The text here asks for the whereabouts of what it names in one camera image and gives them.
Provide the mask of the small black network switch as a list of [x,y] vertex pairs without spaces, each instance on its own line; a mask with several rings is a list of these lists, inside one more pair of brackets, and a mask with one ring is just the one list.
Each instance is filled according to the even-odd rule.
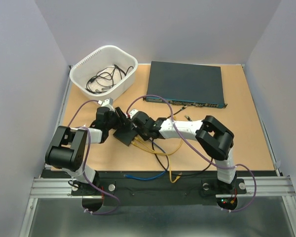
[[130,146],[131,142],[137,135],[138,133],[134,130],[132,124],[128,124],[117,129],[113,134],[114,138],[126,146]]

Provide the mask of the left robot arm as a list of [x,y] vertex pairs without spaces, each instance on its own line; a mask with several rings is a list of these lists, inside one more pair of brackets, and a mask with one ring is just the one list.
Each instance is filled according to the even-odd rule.
[[137,135],[130,120],[119,107],[113,110],[98,107],[96,119],[89,128],[59,126],[47,149],[45,163],[62,169],[83,183],[82,187],[88,194],[96,194],[100,188],[99,174],[86,165],[85,146],[104,143],[112,129],[115,130],[114,137],[126,146]]

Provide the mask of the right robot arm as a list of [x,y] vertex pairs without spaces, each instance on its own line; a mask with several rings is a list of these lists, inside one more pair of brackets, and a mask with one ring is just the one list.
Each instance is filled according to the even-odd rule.
[[228,193],[235,187],[234,134],[215,117],[206,116],[196,121],[176,121],[170,118],[153,120],[146,113],[133,110],[129,118],[144,140],[181,138],[184,142],[197,141],[215,163],[218,189]]

